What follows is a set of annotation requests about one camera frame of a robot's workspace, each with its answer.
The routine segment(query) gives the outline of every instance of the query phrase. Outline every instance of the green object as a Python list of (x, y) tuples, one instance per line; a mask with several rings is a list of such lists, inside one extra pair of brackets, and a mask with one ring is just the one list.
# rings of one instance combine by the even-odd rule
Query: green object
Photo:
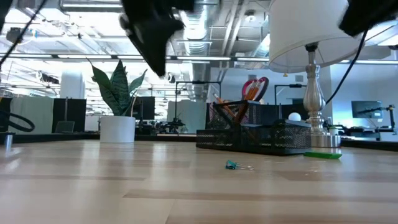
[(116, 66), (110, 79), (107, 74), (94, 67), (92, 62), (90, 63), (93, 67), (94, 73), (92, 79), (98, 84), (102, 99), (111, 108), (113, 115), (125, 116), (127, 114), (127, 110), (132, 106), (132, 102), (134, 101), (135, 92), (132, 96), (130, 96), (130, 94), (136, 88), (141, 86), (147, 70), (145, 70), (144, 74), (133, 80), (129, 85), (127, 82), (126, 68), (123, 67), (121, 60), (119, 60), (118, 66)]
[(322, 158), (322, 159), (339, 159), (342, 156), (342, 154), (327, 153), (327, 152), (305, 152), (304, 156)]

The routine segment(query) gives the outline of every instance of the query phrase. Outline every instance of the scissors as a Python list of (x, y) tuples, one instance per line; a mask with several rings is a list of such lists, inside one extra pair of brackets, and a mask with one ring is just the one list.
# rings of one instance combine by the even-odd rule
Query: scissors
[(242, 87), (242, 100), (260, 101), (267, 91), (268, 84), (269, 79), (266, 77), (247, 81)]

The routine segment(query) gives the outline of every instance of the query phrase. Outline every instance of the snake plant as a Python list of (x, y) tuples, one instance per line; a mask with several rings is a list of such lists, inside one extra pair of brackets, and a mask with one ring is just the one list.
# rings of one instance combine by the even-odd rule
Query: snake plant
[(111, 108), (113, 115), (128, 116), (127, 111), (132, 107), (135, 92), (132, 96), (130, 94), (141, 86), (147, 70), (129, 85), (127, 82), (126, 68), (123, 67), (121, 60), (110, 79), (102, 70), (94, 67), (92, 63), (91, 66), (93, 67), (94, 73), (93, 81), (98, 84), (102, 99), (104, 99), (105, 103)]

